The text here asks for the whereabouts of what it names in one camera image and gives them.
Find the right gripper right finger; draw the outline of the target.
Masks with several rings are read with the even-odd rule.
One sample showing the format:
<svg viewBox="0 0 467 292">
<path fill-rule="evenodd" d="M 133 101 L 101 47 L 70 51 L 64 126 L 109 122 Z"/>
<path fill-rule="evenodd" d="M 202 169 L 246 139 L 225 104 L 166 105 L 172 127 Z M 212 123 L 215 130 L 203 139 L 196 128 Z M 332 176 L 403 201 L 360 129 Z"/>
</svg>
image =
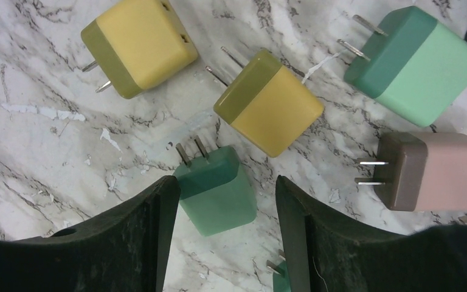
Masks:
<svg viewBox="0 0 467 292">
<path fill-rule="evenodd" d="M 275 202 L 292 291 L 467 291 L 467 225 L 410 235 L 355 220 L 285 176 Z"/>
</svg>

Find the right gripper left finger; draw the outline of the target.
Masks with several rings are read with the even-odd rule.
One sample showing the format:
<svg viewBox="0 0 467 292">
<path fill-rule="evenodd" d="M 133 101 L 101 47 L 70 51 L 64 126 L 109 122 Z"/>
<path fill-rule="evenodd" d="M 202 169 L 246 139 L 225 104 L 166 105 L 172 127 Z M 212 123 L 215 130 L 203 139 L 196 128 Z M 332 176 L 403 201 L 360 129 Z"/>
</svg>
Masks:
<svg viewBox="0 0 467 292">
<path fill-rule="evenodd" d="M 163 176 L 50 237 L 0 240 L 0 291 L 162 291 L 180 193 Z"/>
</svg>

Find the pink plug adapter round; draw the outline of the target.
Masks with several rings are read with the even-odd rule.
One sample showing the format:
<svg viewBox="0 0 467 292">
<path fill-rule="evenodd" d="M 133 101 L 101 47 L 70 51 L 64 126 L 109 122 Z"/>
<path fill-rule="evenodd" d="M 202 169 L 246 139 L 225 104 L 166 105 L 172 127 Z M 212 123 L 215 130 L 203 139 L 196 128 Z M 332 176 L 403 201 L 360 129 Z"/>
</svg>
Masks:
<svg viewBox="0 0 467 292">
<path fill-rule="evenodd" d="M 371 178 L 355 178 L 372 186 L 389 210 L 467 210 L 467 135 L 461 133 L 393 132 L 379 140 Z"/>
</svg>

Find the green plug adapter white strip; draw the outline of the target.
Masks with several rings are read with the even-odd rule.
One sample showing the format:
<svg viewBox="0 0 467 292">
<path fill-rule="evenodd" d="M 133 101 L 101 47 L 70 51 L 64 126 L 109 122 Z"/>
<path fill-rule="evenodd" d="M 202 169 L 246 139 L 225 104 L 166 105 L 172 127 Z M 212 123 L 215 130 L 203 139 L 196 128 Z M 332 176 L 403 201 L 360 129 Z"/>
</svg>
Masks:
<svg viewBox="0 0 467 292">
<path fill-rule="evenodd" d="M 190 159 L 176 144 L 182 163 L 173 175 L 179 203 L 198 232 L 208 237 L 253 222 L 257 199 L 236 150 L 228 145 L 207 152 L 197 136 L 201 156 Z"/>
</svg>

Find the yellow plug adapter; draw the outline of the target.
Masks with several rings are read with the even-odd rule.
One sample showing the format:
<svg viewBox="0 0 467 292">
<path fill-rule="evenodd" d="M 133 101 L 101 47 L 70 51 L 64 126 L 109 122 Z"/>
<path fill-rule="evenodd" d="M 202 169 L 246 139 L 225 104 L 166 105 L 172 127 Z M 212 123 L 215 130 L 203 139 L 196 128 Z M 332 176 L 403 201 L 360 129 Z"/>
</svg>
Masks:
<svg viewBox="0 0 467 292">
<path fill-rule="evenodd" d="M 169 1 L 126 0 L 102 13 L 80 33 L 107 82 L 131 99 L 175 75 L 198 58 L 198 51 Z"/>
<path fill-rule="evenodd" d="M 240 67 L 213 110 L 276 158 L 323 114 L 324 105 L 267 49 L 260 49 Z"/>
</svg>

